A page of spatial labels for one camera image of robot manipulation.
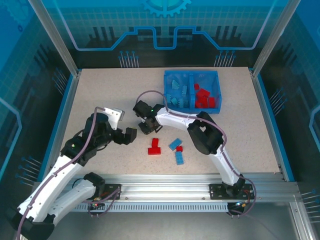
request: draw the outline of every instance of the red block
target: red block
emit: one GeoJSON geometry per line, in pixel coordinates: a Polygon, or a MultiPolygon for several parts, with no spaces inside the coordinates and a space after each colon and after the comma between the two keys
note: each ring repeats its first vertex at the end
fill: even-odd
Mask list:
{"type": "Polygon", "coordinates": [[[216,101],[214,97],[209,97],[209,108],[214,109],[216,107],[216,101]]]}
{"type": "Polygon", "coordinates": [[[198,83],[196,83],[196,84],[194,85],[194,90],[199,90],[199,89],[200,89],[200,86],[199,86],[198,83]]]}
{"type": "Polygon", "coordinates": [[[161,148],[160,147],[149,147],[148,148],[148,155],[160,155],[161,148]]]}
{"type": "Polygon", "coordinates": [[[202,108],[203,109],[207,109],[208,108],[208,98],[206,98],[204,96],[204,97],[199,98],[198,101],[202,104],[202,108]]]}
{"type": "Polygon", "coordinates": [[[184,151],[184,148],[182,146],[177,146],[176,147],[176,151],[177,152],[183,152],[184,151]]]}
{"type": "Polygon", "coordinates": [[[207,98],[210,96],[210,92],[201,88],[195,95],[198,99],[203,98],[203,97],[207,98]]]}
{"type": "Polygon", "coordinates": [[[202,109],[202,104],[198,100],[195,101],[194,106],[195,106],[196,109],[202,109]]]}
{"type": "Polygon", "coordinates": [[[158,143],[159,143],[159,139],[158,138],[152,138],[151,147],[157,148],[158,147],[158,143]]]}

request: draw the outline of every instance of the blue lego brick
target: blue lego brick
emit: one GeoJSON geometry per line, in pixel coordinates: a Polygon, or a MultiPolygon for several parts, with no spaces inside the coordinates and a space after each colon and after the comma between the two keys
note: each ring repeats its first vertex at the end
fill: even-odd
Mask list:
{"type": "Polygon", "coordinates": [[[184,157],[182,156],[182,152],[181,151],[176,151],[175,152],[175,160],[176,160],[176,164],[177,165],[182,165],[184,164],[184,157]]]}
{"type": "Polygon", "coordinates": [[[170,143],[169,148],[173,151],[176,149],[176,147],[178,147],[180,144],[182,144],[182,141],[177,138],[176,140],[174,140],[172,143],[170,143]]]}
{"type": "Polygon", "coordinates": [[[186,97],[186,95],[187,95],[187,85],[184,85],[183,87],[182,87],[182,97],[186,97]]]}
{"type": "Polygon", "coordinates": [[[174,105],[174,106],[178,106],[178,100],[174,97],[171,99],[171,103],[174,105]]]}
{"type": "Polygon", "coordinates": [[[180,88],[179,83],[176,80],[172,80],[172,89],[178,90],[180,88]]]}
{"type": "Polygon", "coordinates": [[[184,108],[184,99],[183,98],[179,98],[179,108],[180,109],[184,108]]]}
{"type": "Polygon", "coordinates": [[[168,104],[171,103],[171,95],[170,95],[170,94],[167,94],[167,95],[166,95],[166,102],[167,102],[168,104]]]}
{"type": "Polygon", "coordinates": [[[185,99],[185,100],[183,101],[183,107],[184,107],[184,108],[188,108],[188,107],[189,107],[189,101],[188,101],[187,99],[185,99]]]}

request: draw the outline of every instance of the speckled work surface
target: speckled work surface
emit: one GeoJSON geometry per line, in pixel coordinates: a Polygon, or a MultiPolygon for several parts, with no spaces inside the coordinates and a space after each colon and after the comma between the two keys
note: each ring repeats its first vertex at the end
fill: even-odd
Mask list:
{"type": "MultiPolygon", "coordinates": [[[[95,106],[125,111],[120,129],[138,128],[139,119],[132,108],[137,96],[147,90],[164,90],[164,71],[170,68],[83,69],[69,116],[66,140],[83,129],[95,106]]],[[[211,115],[224,129],[226,149],[242,173],[279,172],[254,86],[246,67],[188,68],[217,70],[222,94],[220,114],[211,115]]],[[[162,103],[161,96],[148,93],[142,99],[151,106],[162,103]]],[[[218,173],[210,159],[199,153],[187,132],[164,127],[158,133],[144,135],[139,129],[129,145],[110,143],[92,158],[82,174],[208,174],[218,173]],[[161,155],[148,156],[152,138],[159,138],[161,155]],[[180,138],[184,164],[177,165],[168,145],[180,138]]]]}

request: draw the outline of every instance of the gear logo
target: gear logo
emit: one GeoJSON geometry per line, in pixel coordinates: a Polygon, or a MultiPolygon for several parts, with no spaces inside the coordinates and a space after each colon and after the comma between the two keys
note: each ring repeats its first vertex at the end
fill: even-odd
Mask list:
{"type": "Polygon", "coordinates": [[[5,6],[11,17],[22,24],[29,16],[29,3],[27,0],[0,0],[0,7],[5,6]]]}
{"type": "Polygon", "coordinates": [[[142,0],[142,4],[144,10],[149,10],[150,14],[166,18],[168,15],[173,17],[175,14],[180,14],[180,10],[186,10],[191,0],[142,0]]]}

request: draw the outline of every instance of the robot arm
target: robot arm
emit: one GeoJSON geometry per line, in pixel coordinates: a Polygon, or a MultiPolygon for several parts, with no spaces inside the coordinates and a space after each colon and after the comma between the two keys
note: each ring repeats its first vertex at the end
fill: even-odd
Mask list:
{"type": "Polygon", "coordinates": [[[194,119],[196,117],[215,123],[206,112],[202,111],[198,115],[173,110],[168,112],[165,106],[161,104],[151,107],[141,100],[134,106],[133,111],[141,118],[139,127],[146,135],[153,131],[157,133],[163,126],[188,131],[195,148],[202,154],[209,155],[218,169],[226,194],[229,197],[235,197],[239,193],[245,184],[245,180],[235,174],[236,172],[240,175],[232,164],[226,150],[223,152],[225,156],[222,154],[221,148],[224,142],[222,133],[212,125],[194,119]]]}
{"type": "Polygon", "coordinates": [[[123,116],[122,110],[105,108],[103,113],[97,113],[95,123],[93,123],[93,114],[87,119],[82,136],[75,135],[65,143],[53,168],[37,189],[18,208],[9,208],[6,211],[6,218],[15,230],[18,229],[23,214],[29,208],[21,234],[28,240],[46,240],[58,222],[79,203],[87,199],[101,199],[105,191],[105,180],[93,172],[85,175],[75,188],[58,197],[69,181],[82,170],[101,147],[106,147],[112,141],[128,145],[135,140],[136,129],[128,127],[126,132],[122,133],[118,128],[118,122],[123,116]],[[93,124],[93,134],[83,154],[55,175],[59,168],[69,163],[82,150],[93,124]],[[52,175],[54,177],[44,186],[34,204],[30,206],[35,193],[52,175]]]}

